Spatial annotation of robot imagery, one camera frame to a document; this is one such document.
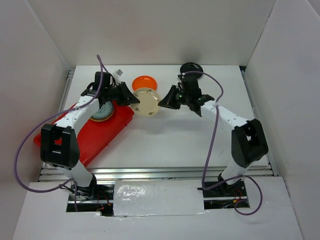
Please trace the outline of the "beige plate with motifs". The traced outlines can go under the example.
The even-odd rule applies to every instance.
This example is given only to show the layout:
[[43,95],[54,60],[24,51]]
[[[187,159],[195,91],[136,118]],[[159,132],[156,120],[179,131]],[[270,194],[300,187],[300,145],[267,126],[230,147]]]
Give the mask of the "beige plate with motifs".
[[139,100],[139,103],[130,105],[133,112],[142,117],[152,117],[160,110],[158,103],[161,100],[159,94],[147,87],[139,88],[133,92],[133,95]]

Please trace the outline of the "orange plate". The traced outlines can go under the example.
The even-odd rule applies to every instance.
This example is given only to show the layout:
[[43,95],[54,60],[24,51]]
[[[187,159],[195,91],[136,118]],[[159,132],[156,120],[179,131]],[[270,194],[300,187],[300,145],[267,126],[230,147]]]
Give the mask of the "orange plate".
[[141,88],[149,88],[152,90],[157,90],[158,84],[156,80],[148,75],[141,75],[136,77],[132,82],[132,89],[134,91],[141,89]]

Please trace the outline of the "blue white patterned plate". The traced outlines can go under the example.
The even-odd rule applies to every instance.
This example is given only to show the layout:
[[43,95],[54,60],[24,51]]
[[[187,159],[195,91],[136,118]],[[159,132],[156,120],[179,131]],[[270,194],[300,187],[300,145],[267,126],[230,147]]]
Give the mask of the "blue white patterned plate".
[[90,118],[94,121],[102,121],[109,118],[114,112],[114,105],[111,101],[107,101],[95,114]]

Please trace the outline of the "yellow brown patterned plate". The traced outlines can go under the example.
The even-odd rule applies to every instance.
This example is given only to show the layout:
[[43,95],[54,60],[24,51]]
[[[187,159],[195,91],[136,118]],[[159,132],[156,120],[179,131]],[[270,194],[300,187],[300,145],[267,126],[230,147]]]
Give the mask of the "yellow brown patterned plate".
[[97,111],[90,117],[90,120],[94,122],[104,122],[110,119],[114,114],[114,111],[105,112],[105,111]]

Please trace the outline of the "black plate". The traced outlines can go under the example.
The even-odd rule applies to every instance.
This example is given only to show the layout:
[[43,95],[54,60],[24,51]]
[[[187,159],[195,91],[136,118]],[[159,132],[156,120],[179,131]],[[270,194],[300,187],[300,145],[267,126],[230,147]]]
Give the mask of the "black plate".
[[186,62],[184,64],[181,65],[180,67],[180,73],[186,73],[186,72],[190,72],[190,71],[196,71],[197,73],[192,73],[191,75],[196,77],[197,79],[201,78],[203,76],[202,72],[203,72],[203,68],[194,62]]

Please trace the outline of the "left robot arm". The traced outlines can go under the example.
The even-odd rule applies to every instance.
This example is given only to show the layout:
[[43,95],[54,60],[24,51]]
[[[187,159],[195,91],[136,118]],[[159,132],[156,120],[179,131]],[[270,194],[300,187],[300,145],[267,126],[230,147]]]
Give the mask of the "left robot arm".
[[86,166],[127,126],[138,99],[120,81],[123,72],[97,71],[78,101],[40,133],[40,158],[75,183],[80,200],[92,200],[102,189]]

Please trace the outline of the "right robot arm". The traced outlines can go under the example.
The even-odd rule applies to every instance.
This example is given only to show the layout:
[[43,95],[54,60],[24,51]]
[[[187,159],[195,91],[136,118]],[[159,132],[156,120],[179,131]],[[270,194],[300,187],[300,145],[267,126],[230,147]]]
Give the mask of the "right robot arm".
[[182,105],[198,116],[214,122],[213,133],[205,161],[203,176],[207,173],[213,145],[218,129],[223,129],[231,139],[231,161],[219,174],[218,182],[212,186],[202,184],[202,190],[218,189],[223,196],[229,196],[244,177],[249,167],[263,158],[269,147],[261,122],[236,115],[219,104],[220,98],[203,94],[199,87],[199,71],[187,71],[178,75],[179,82],[172,85],[168,94],[158,103],[162,108],[178,110]]

